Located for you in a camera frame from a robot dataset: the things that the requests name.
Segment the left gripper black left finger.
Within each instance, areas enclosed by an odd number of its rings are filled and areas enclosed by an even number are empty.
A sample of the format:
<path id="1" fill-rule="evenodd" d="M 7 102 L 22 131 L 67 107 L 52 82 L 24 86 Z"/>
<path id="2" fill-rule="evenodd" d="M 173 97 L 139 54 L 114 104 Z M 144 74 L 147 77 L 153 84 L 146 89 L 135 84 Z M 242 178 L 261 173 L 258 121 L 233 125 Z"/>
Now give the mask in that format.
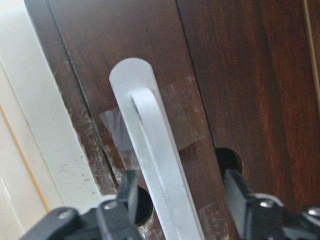
<path id="1" fill-rule="evenodd" d="M 116 198 L 96 208 L 96 220 L 103 240 L 140 240 L 135 224 L 138 206 L 138 184 L 135 170 L 127 170 Z"/>

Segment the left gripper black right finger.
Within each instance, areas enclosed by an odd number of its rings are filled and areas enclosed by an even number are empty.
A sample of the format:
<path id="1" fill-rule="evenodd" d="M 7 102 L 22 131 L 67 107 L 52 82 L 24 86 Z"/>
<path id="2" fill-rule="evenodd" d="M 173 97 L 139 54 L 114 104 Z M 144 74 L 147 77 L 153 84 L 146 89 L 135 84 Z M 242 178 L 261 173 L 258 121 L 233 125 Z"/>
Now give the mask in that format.
<path id="1" fill-rule="evenodd" d="M 254 193 L 241 173 L 224 174 L 225 200 L 238 237 L 245 240 L 283 240 L 283 203 L 275 196 Z"/>

